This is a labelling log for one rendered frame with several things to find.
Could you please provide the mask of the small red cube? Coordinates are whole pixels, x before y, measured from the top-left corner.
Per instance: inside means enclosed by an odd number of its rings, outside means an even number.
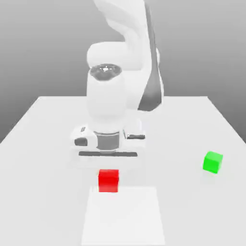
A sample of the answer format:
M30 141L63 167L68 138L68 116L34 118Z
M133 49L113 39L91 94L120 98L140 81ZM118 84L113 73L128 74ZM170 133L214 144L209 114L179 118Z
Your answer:
M101 169L98 173L99 192L117 193L119 184L119 170Z

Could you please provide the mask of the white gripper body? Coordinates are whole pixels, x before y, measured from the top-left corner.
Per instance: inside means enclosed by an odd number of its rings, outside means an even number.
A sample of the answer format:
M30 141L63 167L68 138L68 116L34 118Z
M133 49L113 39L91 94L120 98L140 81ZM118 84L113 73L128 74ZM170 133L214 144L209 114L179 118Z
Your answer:
M141 167L144 159L144 148L122 148L115 152L78 148L70 150L68 165L78 169L135 169Z

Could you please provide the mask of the small green cube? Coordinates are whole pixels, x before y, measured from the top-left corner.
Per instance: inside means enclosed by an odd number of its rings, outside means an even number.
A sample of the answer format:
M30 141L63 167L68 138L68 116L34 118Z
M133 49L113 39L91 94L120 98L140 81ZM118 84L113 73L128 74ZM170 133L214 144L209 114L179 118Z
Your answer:
M222 154L209 151L204 157L203 169L211 173L218 173L221 167L222 160Z

